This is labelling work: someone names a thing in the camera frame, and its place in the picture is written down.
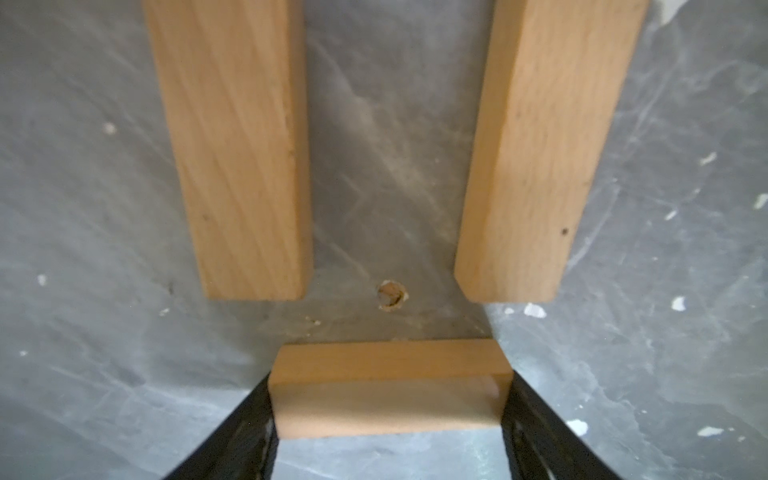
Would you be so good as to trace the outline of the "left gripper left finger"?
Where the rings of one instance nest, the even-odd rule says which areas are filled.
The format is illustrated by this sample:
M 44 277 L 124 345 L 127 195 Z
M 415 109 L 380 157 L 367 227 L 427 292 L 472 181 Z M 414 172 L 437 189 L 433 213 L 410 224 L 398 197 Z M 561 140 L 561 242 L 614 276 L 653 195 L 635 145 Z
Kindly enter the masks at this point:
M 269 480 L 279 438 L 268 380 L 263 379 L 169 479 Z

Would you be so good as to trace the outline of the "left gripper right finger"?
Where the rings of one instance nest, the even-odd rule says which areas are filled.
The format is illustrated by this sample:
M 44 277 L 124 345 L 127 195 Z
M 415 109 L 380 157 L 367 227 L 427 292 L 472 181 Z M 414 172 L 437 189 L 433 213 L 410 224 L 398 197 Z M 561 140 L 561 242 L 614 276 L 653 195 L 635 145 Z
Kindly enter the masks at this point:
M 519 374 L 501 428 L 513 479 L 620 479 Z

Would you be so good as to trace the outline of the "wooden block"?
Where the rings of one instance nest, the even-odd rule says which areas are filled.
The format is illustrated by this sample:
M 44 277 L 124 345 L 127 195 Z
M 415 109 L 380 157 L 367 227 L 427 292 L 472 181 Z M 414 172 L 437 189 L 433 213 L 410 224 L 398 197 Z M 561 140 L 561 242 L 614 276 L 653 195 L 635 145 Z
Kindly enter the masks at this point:
M 302 298 L 313 272 L 302 3 L 143 10 L 205 295 Z
M 268 380 L 281 439 L 496 427 L 514 371 L 493 339 L 283 346 Z
M 454 266 L 469 300 L 556 296 L 647 10 L 495 4 Z

